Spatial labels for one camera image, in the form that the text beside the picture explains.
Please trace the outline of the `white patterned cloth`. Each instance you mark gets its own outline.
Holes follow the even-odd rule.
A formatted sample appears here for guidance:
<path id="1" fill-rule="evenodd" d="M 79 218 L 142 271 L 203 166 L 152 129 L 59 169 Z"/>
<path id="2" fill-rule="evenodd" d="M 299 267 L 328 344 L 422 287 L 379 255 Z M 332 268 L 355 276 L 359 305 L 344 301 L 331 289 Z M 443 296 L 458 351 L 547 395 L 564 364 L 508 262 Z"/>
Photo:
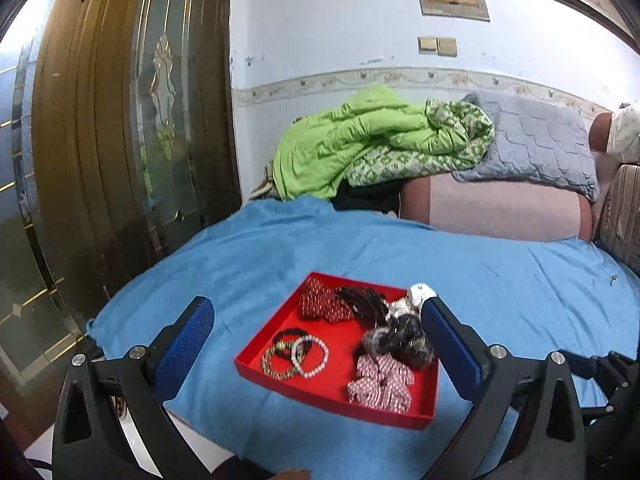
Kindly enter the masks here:
<path id="1" fill-rule="evenodd" d="M 623 164 L 635 164 L 640 160 L 640 105 L 633 102 L 612 113 L 606 154 L 616 157 Z"/>

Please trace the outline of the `green quilted comforter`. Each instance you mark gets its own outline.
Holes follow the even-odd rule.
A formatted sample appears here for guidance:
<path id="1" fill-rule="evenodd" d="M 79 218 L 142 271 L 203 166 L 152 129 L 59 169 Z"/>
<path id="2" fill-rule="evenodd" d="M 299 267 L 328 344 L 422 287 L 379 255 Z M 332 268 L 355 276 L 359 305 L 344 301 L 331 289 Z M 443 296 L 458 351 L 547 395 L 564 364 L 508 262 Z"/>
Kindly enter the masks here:
<path id="1" fill-rule="evenodd" d="M 369 87 L 294 122 L 274 154 L 272 182 L 281 200 L 330 200 L 344 181 L 362 188 L 471 169 L 495 137 L 492 120 L 469 101 L 411 104 Z"/>

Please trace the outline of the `grey quilted pillow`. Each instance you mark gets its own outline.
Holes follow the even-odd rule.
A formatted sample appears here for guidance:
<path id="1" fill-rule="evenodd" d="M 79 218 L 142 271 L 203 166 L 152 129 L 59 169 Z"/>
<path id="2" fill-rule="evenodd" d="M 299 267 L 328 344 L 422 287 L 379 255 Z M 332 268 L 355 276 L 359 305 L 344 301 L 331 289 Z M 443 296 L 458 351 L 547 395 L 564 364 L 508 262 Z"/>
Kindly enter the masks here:
<path id="1" fill-rule="evenodd" d="M 496 138 L 475 167 L 452 174 L 457 181 L 526 181 L 598 199 L 596 163 L 576 110 L 489 91 L 464 99 L 484 110 Z"/>

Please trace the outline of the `red tray box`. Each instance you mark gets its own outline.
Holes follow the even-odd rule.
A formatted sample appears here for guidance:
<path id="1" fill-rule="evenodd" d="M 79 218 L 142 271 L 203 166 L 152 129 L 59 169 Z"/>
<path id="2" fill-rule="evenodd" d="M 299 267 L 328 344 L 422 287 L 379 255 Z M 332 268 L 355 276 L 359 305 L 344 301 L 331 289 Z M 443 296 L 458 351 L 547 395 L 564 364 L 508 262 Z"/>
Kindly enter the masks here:
<path id="1" fill-rule="evenodd" d="M 234 358 L 239 375 L 254 384 L 320 410 L 379 425 L 424 429 L 436 412 L 438 363 L 434 361 L 424 370 L 414 373 L 414 383 L 409 386 L 411 405 L 404 414 L 374 410 L 356 402 L 349 402 L 347 384 L 356 378 L 357 350 L 367 325 L 357 320 L 329 323 L 302 318 L 300 302 L 305 285 L 311 280 L 317 280 L 330 289 L 341 286 L 369 287 L 390 301 L 398 300 L 405 295 L 405 291 L 398 287 L 311 272 Z M 305 379 L 296 375 L 288 379 L 278 379 L 262 370 L 262 356 L 272 346 L 273 337 L 287 328 L 300 328 L 319 337 L 328 346 L 328 364 L 313 378 Z"/>

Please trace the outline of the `blue fleece blanket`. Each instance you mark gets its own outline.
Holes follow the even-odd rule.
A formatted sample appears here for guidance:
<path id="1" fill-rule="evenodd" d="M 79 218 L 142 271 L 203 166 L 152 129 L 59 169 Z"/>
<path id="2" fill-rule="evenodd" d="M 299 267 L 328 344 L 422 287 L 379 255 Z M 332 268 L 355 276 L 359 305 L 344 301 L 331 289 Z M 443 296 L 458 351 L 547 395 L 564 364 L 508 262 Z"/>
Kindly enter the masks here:
<path id="1" fill-rule="evenodd" d="M 271 470 L 317 479 L 416 479 L 450 442 L 466 404 L 447 378 L 421 431 L 378 426 L 242 378 L 234 357 L 314 271 L 407 288 L 430 285 L 463 323 L 516 356 L 566 349 L 633 356 L 639 281 L 593 244 L 526 243 L 440 232 L 323 200 L 260 200 L 198 233 L 124 287 L 88 325 L 110 359 L 148 344 L 196 296 L 213 333 L 169 409 L 203 437 Z M 608 284 L 616 274 L 613 287 Z"/>

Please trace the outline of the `black organza scrunchie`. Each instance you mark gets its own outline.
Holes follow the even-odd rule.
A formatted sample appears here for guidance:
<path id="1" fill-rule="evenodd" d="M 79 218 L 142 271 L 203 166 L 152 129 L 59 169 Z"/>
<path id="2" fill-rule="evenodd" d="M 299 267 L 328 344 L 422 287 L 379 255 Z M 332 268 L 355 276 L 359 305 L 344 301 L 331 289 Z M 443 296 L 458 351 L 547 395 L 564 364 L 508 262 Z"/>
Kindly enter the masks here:
<path id="1" fill-rule="evenodd" d="M 361 339 L 369 356 L 390 354 L 412 370 L 423 370 L 434 361 L 435 351 L 415 314 L 392 316 L 386 326 L 369 330 Z"/>

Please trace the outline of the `white patterned scrunchie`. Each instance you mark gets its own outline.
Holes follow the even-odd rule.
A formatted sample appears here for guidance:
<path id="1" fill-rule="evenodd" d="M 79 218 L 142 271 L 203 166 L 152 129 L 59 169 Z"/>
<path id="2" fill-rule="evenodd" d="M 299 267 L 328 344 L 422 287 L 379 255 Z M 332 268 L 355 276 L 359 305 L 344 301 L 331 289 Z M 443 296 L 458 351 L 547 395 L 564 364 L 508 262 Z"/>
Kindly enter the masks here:
<path id="1" fill-rule="evenodd" d="M 424 302 L 436 296 L 436 292 L 427 284 L 414 284 L 407 289 L 405 296 L 387 304 L 387 316 L 392 318 L 399 318 L 405 314 L 420 316 Z"/>

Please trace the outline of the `striped floral headboard cushion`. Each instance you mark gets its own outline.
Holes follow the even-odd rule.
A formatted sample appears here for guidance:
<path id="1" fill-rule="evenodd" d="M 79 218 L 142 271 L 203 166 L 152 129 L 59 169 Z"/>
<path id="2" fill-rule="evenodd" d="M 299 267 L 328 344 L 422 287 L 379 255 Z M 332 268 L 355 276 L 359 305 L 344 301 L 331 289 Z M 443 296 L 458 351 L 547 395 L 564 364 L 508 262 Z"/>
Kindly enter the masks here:
<path id="1" fill-rule="evenodd" d="M 635 274 L 640 270 L 640 167 L 618 168 L 603 207 L 602 247 Z"/>

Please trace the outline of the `pink bolster pillow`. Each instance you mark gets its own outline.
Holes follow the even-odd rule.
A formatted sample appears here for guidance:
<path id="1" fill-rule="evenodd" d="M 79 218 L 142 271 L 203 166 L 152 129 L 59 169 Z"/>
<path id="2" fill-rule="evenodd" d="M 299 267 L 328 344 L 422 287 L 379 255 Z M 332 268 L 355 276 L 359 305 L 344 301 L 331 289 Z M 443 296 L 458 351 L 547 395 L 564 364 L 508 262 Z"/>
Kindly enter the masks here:
<path id="1" fill-rule="evenodd" d="M 505 240 L 590 242 L 590 201 L 562 188 L 529 182 L 459 182 L 451 174 L 412 179 L 400 193 L 400 216 L 459 234 Z"/>

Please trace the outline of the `gold light switches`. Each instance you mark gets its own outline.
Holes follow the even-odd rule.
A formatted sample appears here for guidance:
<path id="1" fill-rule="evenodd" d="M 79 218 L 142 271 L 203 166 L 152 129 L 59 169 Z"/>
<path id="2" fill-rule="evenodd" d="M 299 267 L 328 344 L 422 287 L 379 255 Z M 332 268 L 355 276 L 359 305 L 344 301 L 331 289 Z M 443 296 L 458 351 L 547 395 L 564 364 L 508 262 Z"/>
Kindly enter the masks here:
<path id="1" fill-rule="evenodd" d="M 445 37 L 419 37 L 418 48 L 420 53 L 435 53 L 446 58 L 458 56 L 457 40 Z"/>

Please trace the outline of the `black plastic hair comb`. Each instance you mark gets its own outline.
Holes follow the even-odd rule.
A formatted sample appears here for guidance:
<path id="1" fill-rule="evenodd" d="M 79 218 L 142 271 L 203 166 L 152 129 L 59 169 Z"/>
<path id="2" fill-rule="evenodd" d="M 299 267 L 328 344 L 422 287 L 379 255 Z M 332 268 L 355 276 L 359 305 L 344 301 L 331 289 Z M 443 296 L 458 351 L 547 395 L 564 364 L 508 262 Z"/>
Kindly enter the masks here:
<path id="1" fill-rule="evenodd" d="M 335 296 L 349 306 L 358 320 L 372 324 L 374 327 L 387 325 L 386 298 L 373 288 L 343 286 L 335 291 Z"/>

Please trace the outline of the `red gingham scrunchie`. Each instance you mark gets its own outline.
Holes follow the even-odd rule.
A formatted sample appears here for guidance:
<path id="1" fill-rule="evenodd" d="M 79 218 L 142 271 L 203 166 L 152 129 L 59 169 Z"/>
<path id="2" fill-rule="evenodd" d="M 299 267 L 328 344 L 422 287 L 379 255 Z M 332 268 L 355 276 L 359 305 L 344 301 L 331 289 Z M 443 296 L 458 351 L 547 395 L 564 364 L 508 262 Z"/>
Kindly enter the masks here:
<path id="1" fill-rule="evenodd" d="M 412 404 L 410 387 L 414 374 L 406 364 L 389 353 L 382 356 L 363 354 L 356 363 L 356 378 L 346 386 L 350 403 L 371 410 L 407 413 Z"/>

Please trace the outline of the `wooden glass-panel door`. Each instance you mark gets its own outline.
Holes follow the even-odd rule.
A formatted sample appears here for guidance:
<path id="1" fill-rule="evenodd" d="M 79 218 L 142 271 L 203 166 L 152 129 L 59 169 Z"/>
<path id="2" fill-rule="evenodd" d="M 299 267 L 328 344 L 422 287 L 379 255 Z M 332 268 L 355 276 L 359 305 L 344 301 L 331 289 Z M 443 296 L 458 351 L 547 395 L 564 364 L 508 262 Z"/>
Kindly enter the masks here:
<path id="1" fill-rule="evenodd" d="M 239 208 L 230 0 L 1 0 L 1 419 L 51 425 L 86 325 Z"/>

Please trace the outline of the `red white-dotted scrunchie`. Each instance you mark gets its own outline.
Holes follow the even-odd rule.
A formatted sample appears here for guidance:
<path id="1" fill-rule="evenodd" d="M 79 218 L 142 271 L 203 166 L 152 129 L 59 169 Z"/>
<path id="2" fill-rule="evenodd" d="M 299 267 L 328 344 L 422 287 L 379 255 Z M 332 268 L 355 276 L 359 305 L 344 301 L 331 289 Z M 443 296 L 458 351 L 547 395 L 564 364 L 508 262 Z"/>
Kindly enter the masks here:
<path id="1" fill-rule="evenodd" d="M 299 315 L 307 320 L 323 320 L 328 323 L 348 322 L 355 318 L 354 312 L 318 278 L 306 278 L 299 298 Z"/>

